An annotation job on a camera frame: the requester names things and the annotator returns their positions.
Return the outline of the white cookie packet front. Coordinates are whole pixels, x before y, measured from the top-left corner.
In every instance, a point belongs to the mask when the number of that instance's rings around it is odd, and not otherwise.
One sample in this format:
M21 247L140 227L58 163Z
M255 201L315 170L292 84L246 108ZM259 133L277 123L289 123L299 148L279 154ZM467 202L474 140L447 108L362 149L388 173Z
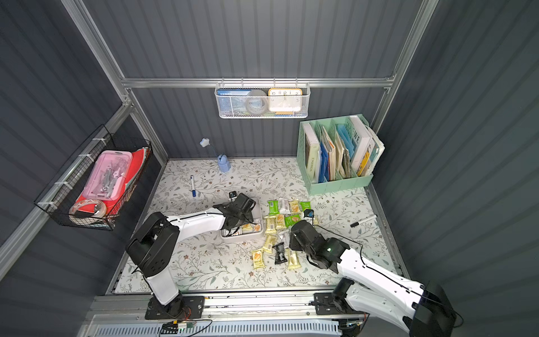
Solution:
M241 227L241 234L253 234L253 233L259 233L262 231L261 224L245 224Z

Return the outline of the silver cookie packet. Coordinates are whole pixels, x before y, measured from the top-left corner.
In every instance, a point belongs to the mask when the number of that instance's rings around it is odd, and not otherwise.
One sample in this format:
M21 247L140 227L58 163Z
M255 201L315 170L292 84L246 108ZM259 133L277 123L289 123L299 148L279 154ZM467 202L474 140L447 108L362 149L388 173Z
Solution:
M279 232L278 233L278 239L279 239L278 242L283 243L285 248L289 247L290 232L288 230Z

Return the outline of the black cookie packet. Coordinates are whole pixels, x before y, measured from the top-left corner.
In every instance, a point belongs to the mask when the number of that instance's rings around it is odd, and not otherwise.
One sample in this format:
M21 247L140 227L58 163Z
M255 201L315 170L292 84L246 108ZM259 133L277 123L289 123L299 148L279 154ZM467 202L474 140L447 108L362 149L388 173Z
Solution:
M275 265L281 265L288 261L283 242L275 244L272 248L275 250Z

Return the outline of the small white cookie packet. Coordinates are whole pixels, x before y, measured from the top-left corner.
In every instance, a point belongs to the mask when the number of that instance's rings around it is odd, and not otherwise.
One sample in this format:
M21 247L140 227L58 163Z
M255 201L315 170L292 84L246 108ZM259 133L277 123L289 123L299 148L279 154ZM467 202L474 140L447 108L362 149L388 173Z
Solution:
M278 199L279 213L289 215L291 214L290 204L288 199Z

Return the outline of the pale yellow cookie packet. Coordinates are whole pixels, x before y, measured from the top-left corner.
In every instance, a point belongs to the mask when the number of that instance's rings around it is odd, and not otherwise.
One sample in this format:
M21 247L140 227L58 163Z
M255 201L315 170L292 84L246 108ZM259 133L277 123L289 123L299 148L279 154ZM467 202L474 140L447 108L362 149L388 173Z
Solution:
M255 270L265 267L263 254L264 254L263 249L257 249L257 250L252 251L253 268Z

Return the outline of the green cookie packet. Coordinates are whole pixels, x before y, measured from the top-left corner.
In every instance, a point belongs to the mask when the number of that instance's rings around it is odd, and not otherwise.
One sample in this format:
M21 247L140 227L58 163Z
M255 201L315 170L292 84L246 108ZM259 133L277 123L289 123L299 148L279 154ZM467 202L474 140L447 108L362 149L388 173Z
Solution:
M311 203L310 202L300 202L300 208L302 211L311 209Z

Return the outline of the pale yellow packet stack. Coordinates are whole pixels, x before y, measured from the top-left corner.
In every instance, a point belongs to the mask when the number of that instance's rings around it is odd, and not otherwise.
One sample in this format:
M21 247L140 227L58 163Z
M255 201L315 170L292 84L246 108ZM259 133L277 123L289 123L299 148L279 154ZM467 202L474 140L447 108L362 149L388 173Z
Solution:
M300 202L297 199L291 200L289 202L289 210L291 213L300 213Z

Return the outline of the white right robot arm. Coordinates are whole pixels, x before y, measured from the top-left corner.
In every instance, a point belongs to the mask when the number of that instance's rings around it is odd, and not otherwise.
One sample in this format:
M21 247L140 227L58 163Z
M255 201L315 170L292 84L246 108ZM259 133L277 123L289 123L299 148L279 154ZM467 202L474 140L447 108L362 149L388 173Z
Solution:
M374 315L410 336L450 336L457 326L458 313L439 285L390 272L348 243L323 237L306 220L291 227L289 247L304 252L311 265L342 277L321 307Z

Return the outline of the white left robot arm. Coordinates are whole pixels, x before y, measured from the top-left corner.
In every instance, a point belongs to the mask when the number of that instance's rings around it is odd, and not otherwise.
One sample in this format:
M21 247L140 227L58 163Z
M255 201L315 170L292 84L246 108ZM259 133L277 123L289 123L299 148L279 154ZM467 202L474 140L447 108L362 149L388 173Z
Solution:
M229 202L184 216L165 216L154 212L135 231L126 245L126 253L163 307L177 304L182 296L170 271L176 244L204 233L234 231L254 220L257 202L241 193Z

